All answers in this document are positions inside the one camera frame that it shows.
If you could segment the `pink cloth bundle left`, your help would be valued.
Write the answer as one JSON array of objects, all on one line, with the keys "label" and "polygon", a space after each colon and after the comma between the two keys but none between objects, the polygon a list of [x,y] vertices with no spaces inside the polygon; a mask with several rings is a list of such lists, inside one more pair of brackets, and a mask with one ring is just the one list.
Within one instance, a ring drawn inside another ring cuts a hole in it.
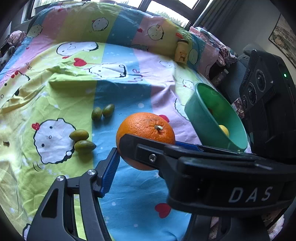
[{"label": "pink cloth bundle left", "polygon": [[21,30],[14,31],[9,35],[7,42],[11,46],[18,46],[25,39],[26,35],[27,33],[24,31],[21,31]]}]

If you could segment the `yellow lemon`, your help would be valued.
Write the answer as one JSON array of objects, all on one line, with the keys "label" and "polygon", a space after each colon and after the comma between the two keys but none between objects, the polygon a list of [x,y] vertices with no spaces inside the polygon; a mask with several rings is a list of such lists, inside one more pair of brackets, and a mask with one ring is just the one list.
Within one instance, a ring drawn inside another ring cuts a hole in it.
[{"label": "yellow lemon", "polygon": [[229,137],[229,130],[227,129],[226,126],[224,125],[219,125],[219,128],[222,130],[222,132],[224,132],[224,134]]}]

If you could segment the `clear plastic bottle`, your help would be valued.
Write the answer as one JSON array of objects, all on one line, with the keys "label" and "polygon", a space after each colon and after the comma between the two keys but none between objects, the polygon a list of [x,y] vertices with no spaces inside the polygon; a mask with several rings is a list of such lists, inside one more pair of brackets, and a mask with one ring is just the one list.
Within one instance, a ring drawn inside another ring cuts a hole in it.
[{"label": "clear plastic bottle", "polygon": [[212,84],[217,87],[224,79],[225,77],[228,75],[229,71],[227,69],[224,69],[223,71],[221,71],[217,76],[215,76],[211,82]]}]

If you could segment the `orange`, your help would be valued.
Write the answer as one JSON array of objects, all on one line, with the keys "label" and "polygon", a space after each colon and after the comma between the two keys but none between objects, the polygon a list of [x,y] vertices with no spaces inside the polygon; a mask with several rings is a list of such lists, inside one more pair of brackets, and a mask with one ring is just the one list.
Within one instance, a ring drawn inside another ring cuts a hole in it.
[{"label": "orange", "polygon": [[176,143],[172,127],[165,119],[154,113],[134,113],[121,123],[116,133],[116,147],[118,151],[120,151],[120,138],[125,134],[171,145]]}]

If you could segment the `green olive behind pear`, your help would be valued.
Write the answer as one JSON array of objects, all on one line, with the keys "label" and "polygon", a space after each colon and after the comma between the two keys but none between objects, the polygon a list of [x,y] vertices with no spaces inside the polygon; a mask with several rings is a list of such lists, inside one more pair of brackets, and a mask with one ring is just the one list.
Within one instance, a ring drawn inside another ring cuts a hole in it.
[{"label": "green olive behind pear", "polygon": [[88,140],[80,140],[77,141],[74,145],[75,151],[79,153],[89,153],[92,152],[96,148],[96,145]]}]

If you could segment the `green olive near tomatoes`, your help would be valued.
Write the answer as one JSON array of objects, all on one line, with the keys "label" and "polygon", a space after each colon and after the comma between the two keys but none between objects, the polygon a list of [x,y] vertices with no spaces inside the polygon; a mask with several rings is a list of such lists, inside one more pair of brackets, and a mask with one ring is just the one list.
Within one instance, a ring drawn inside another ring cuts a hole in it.
[{"label": "green olive near tomatoes", "polygon": [[89,138],[89,133],[86,130],[75,130],[69,135],[70,139],[75,142],[87,140]]}]

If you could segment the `framed wall picture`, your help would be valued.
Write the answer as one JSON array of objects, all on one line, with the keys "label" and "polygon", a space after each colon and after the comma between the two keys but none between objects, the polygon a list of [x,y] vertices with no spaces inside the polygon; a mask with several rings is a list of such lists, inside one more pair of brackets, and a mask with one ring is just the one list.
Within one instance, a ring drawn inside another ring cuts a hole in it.
[{"label": "framed wall picture", "polygon": [[269,36],[272,42],[295,67],[295,34],[282,14],[280,14],[277,23]]}]

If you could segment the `small yellow bear bottle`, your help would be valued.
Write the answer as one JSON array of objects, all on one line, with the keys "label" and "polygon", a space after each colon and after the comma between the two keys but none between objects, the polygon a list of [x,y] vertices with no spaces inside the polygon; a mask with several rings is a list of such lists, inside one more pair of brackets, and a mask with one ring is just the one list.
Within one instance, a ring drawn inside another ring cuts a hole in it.
[{"label": "small yellow bear bottle", "polygon": [[179,39],[177,41],[177,47],[175,51],[175,62],[177,63],[187,63],[188,56],[188,41],[184,39]]}]

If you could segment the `colourful cartoon bed sheet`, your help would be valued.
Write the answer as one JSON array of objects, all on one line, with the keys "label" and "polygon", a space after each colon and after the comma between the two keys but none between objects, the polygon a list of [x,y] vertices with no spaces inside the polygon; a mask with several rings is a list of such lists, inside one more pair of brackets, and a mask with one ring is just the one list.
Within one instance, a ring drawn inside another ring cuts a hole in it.
[{"label": "colourful cartoon bed sheet", "polygon": [[[175,62],[179,39],[187,63]],[[1,207],[21,238],[53,181],[94,168],[115,146],[122,121],[154,113],[180,142],[199,144],[184,107],[208,84],[218,52],[161,16],[115,4],[51,4],[1,71]],[[94,108],[114,104],[93,121]],[[75,151],[69,135],[86,130],[96,148]]]}]

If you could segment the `green plastic bowl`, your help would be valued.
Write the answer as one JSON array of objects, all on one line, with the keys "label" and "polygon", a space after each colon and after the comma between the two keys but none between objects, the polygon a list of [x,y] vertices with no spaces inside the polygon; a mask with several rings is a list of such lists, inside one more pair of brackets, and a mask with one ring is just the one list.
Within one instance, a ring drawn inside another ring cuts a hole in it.
[{"label": "green plastic bowl", "polygon": [[[245,128],[230,103],[209,85],[198,83],[184,111],[205,146],[244,152],[248,146]],[[219,128],[224,125],[229,137]]]}]

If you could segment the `green olive pair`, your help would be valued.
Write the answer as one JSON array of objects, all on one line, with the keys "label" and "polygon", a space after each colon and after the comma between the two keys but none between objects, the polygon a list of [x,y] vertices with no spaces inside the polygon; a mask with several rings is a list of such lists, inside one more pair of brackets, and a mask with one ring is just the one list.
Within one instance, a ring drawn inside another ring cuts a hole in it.
[{"label": "green olive pair", "polygon": [[109,118],[113,115],[115,110],[115,105],[114,104],[108,104],[107,106],[104,107],[102,110],[102,114],[105,118]]},{"label": "green olive pair", "polygon": [[93,121],[99,121],[102,118],[102,109],[100,107],[96,107],[93,109],[91,113],[91,118]]}]

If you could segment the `pile of pink clothes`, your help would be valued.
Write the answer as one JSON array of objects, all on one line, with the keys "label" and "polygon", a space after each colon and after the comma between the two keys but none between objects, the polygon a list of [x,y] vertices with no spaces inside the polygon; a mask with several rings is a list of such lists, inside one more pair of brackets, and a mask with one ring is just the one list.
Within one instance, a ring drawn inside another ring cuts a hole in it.
[{"label": "pile of pink clothes", "polygon": [[198,38],[202,39],[208,45],[213,47],[217,52],[216,63],[219,66],[229,67],[231,64],[237,61],[237,54],[224,43],[222,43],[217,37],[212,33],[208,32],[205,28],[201,27],[190,27],[189,32]]}]

